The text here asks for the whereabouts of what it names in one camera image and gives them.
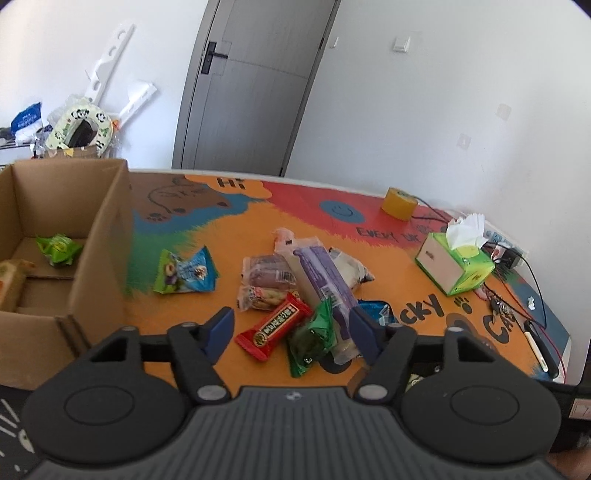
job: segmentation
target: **red wire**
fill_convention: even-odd
[[[525,308],[521,305],[521,302],[519,300],[517,300],[515,298],[515,295],[513,295],[513,292],[509,289],[509,286],[501,281],[501,283],[503,284],[503,286],[505,287],[505,290],[507,292],[509,292],[509,295],[511,295],[511,298],[513,300],[515,300],[515,302],[517,303],[517,305],[521,308],[521,310],[523,310],[523,312],[525,314],[521,314],[523,317],[527,318],[528,320],[533,321],[539,328],[540,331],[544,334],[544,336],[546,337],[546,339],[548,340],[548,342],[550,343],[550,345],[552,345],[552,348],[554,348],[554,351],[556,352],[556,355],[558,355],[558,358],[560,360],[560,365],[562,366],[562,372],[564,374],[564,383],[566,383],[566,368],[564,367],[564,362],[562,360],[562,355],[560,355],[560,351],[558,351],[558,348],[556,347],[556,345],[554,344],[554,342],[552,341],[552,338],[550,338],[548,336],[548,334],[546,333],[546,329],[544,327],[542,327],[531,315],[529,315],[526,311]]]

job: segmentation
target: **green candy wrapper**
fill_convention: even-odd
[[[290,373],[294,378],[305,374],[315,360],[325,356],[336,345],[330,299],[320,303],[309,322],[305,322],[287,339]]]
[[[72,265],[74,257],[82,250],[82,245],[77,244],[71,238],[58,233],[51,238],[37,237],[37,245],[41,253],[49,260],[52,267],[60,265]]]

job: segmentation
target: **colorful painted tabletop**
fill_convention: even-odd
[[[376,280],[355,291],[358,299],[387,301],[398,321],[420,334],[442,335],[452,325],[468,328],[528,375],[548,378],[516,323],[493,317],[488,302],[474,292],[446,297],[416,265],[414,257],[426,235],[444,228],[436,219],[396,220],[380,209],[382,199],[336,187],[140,172],[131,174],[131,183],[135,230],[127,308],[130,322],[142,334],[164,333],[181,322],[203,323],[222,306],[234,307],[242,259],[272,254],[273,231],[286,227],[297,238],[316,236],[327,248],[339,248],[362,261]],[[415,215],[433,217],[434,213],[419,207]],[[162,295],[152,291],[162,249],[189,257],[203,245],[220,272],[214,292]],[[491,277],[487,285],[510,302],[512,293],[521,308],[527,308],[529,297],[541,305],[537,293],[516,273],[507,276],[506,284]],[[547,333],[567,360],[569,334],[547,306],[546,313]],[[530,314],[543,323],[540,308]],[[235,334],[264,315],[236,310]],[[558,365],[555,350],[548,349]],[[284,345],[268,362],[260,363],[231,342],[216,370],[236,394],[243,385],[351,386],[362,375],[363,366],[357,358],[333,374],[315,364],[301,378],[292,378]],[[168,365],[148,364],[146,369],[173,382]]]

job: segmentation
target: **gray door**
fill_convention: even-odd
[[[182,168],[280,174],[334,4],[219,0],[197,71]],[[213,57],[206,54],[212,42]]]

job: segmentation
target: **purple snack bar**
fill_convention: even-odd
[[[349,312],[358,305],[324,247],[305,247],[294,250],[308,280],[320,301],[331,299],[333,317],[340,327],[340,337],[349,340]]]

